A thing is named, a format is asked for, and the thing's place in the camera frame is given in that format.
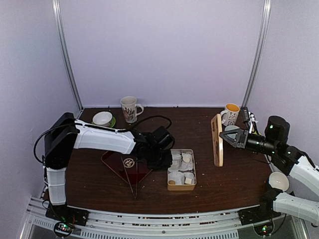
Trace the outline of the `beige chocolate tin box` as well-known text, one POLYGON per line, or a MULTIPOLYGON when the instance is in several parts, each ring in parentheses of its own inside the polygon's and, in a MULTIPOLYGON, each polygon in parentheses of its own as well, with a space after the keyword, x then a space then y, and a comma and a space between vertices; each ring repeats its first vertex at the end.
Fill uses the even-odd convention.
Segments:
POLYGON ((172 167, 170 166, 168 169, 167 169, 167 189, 169 191, 193 191, 195 189, 195 186, 197 184, 197 178, 196 178, 196 169, 195 169, 195 159, 194 159, 194 153, 193 153, 193 150, 192 149, 172 149, 171 150, 171 154, 173 153, 190 153, 192 156, 193 156, 193 170, 189 170, 189 171, 181 171, 180 170, 180 167, 179 168, 175 168, 175 167, 172 167), (179 172, 191 172, 195 175, 195 184, 194 185, 169 185, 168 184, 168 174, 170 172, 174 172, 174 171, 179 171, 179 172))

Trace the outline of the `dark red lacquer tray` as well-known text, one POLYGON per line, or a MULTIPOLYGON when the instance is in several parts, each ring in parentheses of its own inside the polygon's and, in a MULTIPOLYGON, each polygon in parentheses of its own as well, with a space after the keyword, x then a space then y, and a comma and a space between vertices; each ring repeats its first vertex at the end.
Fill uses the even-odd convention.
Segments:
MULTIPOLYGON (((120 172, 120 170, 121 170, 121 155, 123 155, 123 154, 120 154, 117 152, 112 152, 112 151, 107 151, 102 155, 101 161, 109 169, 111 169, 117 176, 119 176, 120 178, 123 179, 123 177, 121 176, 121 172, 120 172)), ((147 168, 147 165, 145 162, 137 161, 137 158, 135 156, 132 156, 132 155, 128 155, 128 156, 133 157, 136 160, 136 162, 138 163, 138 168, 139 168, 139 170, 138 170, 138 183, 140 183, 145 177, 147 177, 152 172, 152 170, 147 168)))

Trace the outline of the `white round chocolate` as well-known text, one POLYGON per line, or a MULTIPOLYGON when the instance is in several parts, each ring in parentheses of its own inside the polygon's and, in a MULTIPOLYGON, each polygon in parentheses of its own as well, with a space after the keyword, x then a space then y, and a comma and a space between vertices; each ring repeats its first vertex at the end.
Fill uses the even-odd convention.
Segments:
POLYGON ((183 161, 184 163, 190 163, 191 160, 192 160, 192 157, 191 157, 191 155, 189 155, 189 154, 186 154, 186 155, 183 155, 183 156, 182 156, 182 161, 183 161))

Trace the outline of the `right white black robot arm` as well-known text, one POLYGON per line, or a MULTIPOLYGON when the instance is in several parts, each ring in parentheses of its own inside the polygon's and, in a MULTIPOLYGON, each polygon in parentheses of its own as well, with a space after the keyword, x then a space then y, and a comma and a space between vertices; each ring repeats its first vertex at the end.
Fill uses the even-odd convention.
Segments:
MULTIPOLYGON (((271 157, 271 163, 285 176, 290 176, 319 193, 319 167, 298 148, 288 145, 290 124, 280 116, 270 116, 264 135, 249 133, 238 128, 224 131, 219 136, 234 148, 250 150, 271 157)), ((256 208, 259 219, 267 219, 273 212, 285 213, 319 225, 318 202, 301 199, 272 187, 260 199, 256 208)))

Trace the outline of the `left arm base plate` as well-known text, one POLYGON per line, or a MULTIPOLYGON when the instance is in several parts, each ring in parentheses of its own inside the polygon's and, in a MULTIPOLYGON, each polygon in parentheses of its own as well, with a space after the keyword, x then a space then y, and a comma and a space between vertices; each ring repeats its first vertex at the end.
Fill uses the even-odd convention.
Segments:
POLYGON ((72 225, 86 226, 89 212, 83 209, 72 208, 69 206, 50 206, 45 216, 57 221, 67 222, 72 225))

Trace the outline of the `beige illustrated tin lid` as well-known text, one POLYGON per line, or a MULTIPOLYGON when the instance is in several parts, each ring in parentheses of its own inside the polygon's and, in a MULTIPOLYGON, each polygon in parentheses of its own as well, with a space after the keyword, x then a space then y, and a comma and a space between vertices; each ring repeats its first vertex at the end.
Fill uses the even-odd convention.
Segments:
POLYGON ((223 166, 223 139, 219 136, 222 132, 221 114, 216 114, 211 120, 213 160, 217 167, 223 166))

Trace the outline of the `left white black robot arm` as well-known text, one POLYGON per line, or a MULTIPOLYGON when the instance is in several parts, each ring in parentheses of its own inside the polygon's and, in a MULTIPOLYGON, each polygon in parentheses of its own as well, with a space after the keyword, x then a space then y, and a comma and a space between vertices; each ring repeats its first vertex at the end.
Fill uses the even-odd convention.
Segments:
POLYGON ((67 221, 72 211, 66 206, 65 174, 74 149, 96 149, 133 155, 148 169, 167 169, 172 164, 169 146, 175 139, 164 126, 153 132, 97 126, 64 113, 44 134, 44 167, 53 214, 67 221))

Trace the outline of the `black tongs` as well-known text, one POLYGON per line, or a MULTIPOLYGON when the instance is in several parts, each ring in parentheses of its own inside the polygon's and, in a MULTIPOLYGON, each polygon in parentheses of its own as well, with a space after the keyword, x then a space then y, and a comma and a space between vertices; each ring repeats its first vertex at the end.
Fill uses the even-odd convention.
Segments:
POLYGON ((121 155, 121 176, 128 183, 134 199, 138 197, 138 163, 128 155, 121 155))

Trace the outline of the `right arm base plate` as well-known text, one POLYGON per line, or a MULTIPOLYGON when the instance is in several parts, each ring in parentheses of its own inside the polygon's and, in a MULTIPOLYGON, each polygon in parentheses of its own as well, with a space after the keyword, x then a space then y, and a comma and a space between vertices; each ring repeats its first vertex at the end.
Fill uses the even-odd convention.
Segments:
POLYGON ((250 207, 238 211, 238 216, 242 226, 271 220, 279 217, 280 215, 281 213, 262 209, 261 206, 250 207))

